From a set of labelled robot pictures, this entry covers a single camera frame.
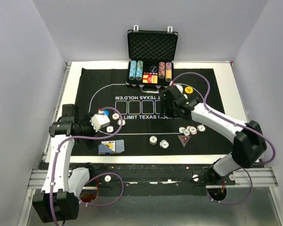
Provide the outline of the red white chip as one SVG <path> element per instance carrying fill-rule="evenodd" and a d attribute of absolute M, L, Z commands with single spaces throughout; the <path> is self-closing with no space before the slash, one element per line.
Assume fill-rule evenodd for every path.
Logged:
<path fill-rule="evenodd" d="M 113 120 L 119 120 L 120 119 L 120 115 L 118 113 L 114 113 L 114 114 L 112 114 L 112 119 Z"/>

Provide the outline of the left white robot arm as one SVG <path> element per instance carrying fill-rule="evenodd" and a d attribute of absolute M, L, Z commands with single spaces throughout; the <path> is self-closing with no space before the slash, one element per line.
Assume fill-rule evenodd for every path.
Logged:
<path fill-rule="evenodd" d="M 110 120 L 103 110 L 80 118 L 79 107 L 62 106 L 62 114 L 49 127 L 51 155 L 48 172 L 40 194 L 33 196 L 33 207 L 43 223 L 74 220 L 78 217 L 79 196 L 83 186 L 95 181 L 92 167 L 87 163 L 69 173 L 70 157 L 82 137 L 94 137 L 108 126 Z"/>

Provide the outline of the triangular dealer button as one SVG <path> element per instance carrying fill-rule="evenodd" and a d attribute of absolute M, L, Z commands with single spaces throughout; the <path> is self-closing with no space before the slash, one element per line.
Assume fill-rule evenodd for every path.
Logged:
<path fill-rule="evenodd" d="M 178 138 L 182 144 L 183 147 L 185 147 L 187 145 L 187 143 L 189 142 L 190 140 L 190 136 L 184 136 L 184 135 L 178 135 Z"/>

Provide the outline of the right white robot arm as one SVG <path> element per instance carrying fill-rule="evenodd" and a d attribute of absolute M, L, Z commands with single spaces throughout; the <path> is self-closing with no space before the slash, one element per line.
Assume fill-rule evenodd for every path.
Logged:
<path fill-rule="evenodd" d="M 233 148 L 229 154 L 215 161 L 206 172 L 199 175 L 202 183 L 217 185 L 229 173 L 240 168 L 250 168 L 267 149 L 261 127 L 256 121 L 243 122 L 220 112 L 215 113 L 204 101 L 186 98 L 176 85 L 165 89 L 160 94 L 160 101 L 160 115 L 201 123 L 232 143 Z"/>

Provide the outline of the blue white chip stack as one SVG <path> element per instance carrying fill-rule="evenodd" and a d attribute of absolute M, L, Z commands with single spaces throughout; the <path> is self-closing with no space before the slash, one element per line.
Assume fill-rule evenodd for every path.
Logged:
<path fill-rule="evenodd" d="M 159 146 L 163 149 L 167 149 L 169 147 L 169 143 L 166 140 L 161 140 Z"/>

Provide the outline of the yellow round blind button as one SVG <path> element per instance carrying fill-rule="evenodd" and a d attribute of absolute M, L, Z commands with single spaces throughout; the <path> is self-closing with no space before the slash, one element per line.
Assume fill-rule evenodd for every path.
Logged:
<path fill-rule="evenodd" d="M 193 92 L 193 88 L 192 87 L 185 87 L 184 91 L 187 93 L 187 94 L 191 94 Z"/>

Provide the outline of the grey white chip stack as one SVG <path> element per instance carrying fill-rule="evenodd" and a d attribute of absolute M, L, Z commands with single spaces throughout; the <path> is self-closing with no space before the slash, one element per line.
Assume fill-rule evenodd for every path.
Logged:
<path fill-rule="evenodd" d="M 157 141 L 158 141 L 158 138 L 157 138 L 156 136 L 151 136 L 151 137 L 149 138 L 149 143 L 150 143 L 151 145 L 155 145 L 155 144 L 157 143 Z"/>

